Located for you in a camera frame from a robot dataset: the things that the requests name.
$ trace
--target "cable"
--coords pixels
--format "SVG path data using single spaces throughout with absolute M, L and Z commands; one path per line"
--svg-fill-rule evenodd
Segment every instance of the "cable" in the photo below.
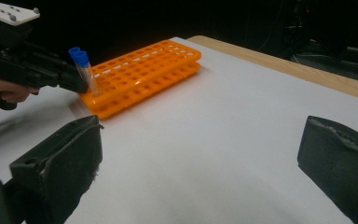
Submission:
M 281 11 L 282 11 L 282 6 L 283 6 L 283 0 L 281 1 L 281 5 L 279 6 L 278 14 L 277 14 L 277 17 L 275 18 L 275 22 L 273 23 L 273 26 L 276 25 L 276 23 L 278 22 L 279 16 L 281 15 Z M 273 30 L 274 30 L 274 27 L 271 28 L 271 30 L 269 31 L 269 34 L 268 34 L 266 40 L 265 40 L 264 43 L 261 45 L 261 47 L 258 48 L 257 51 L 260 51 L 262 48 L 264 48 L 264 47 L 267 45 L 267 43 L 269 42 L 269 39 L 270 39 L 271 36 L 272 36 Z

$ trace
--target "wooden table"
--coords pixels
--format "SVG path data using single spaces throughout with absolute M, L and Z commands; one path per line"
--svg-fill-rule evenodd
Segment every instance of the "wooden table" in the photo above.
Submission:
M 307 81 L 323 85 L 325 87 L 346 92 L 358 97 L 358 80 L 328 73 L 316 68 L 308 67 L 298 63 L 286 61 L 254 50 L 245 49 L 239 46 L 228 44 L 223 41 L 212 39 L 203 35 L 192 36 L 189 41 L 225 52 L 232 56 L 246 61 L 257 63 L 274 70 L 283 72 L 287 75 L 299 77 Z

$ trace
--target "blue test tube cap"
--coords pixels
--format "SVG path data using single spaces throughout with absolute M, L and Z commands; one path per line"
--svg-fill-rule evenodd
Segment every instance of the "blue test tube cap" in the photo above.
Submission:
M 87 67 L 89 65 L 89 56 L 87 55 L 87 52 L 84 50 L 80 50 L 78 52 L 75 52 L 72 55 L 72 59 L 75 61 L 75 63 L 79 64 L 82 67 Z
M 71 57 L 72 57 L 72 55 L 74 55 L 76 52 L 79 52 L 79 51 L 81 51 L 80 47 L 73 47 L 71 49 L 68 49 L 68 53 L 69 53 L 69 55 L 71 55 Z

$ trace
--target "test tube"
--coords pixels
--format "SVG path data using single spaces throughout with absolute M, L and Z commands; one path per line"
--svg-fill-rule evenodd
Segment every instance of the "test tube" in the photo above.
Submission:
M 89 84 L 89 89 L 91 90 L 94 96 L 100 95 L 100 91 L 98 90 L 97 83 L 95 81 L 95 76 L 92 72 L 89 56 L 87 52 L 81 50 L 79 47 L 74 47 L 68 50 L 72 59 L 75 62 L 76 68 L 79 71 L 80 75 L 84 80 Z

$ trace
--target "orange test tube rack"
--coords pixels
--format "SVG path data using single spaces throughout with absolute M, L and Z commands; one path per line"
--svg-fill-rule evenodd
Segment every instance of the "orange test tube rack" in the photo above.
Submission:
M 90 90 L 80 99 L 100 119 L 106 119 L 200 69 L 199 51 L 171 40 L 92 66 L 99 95 Z

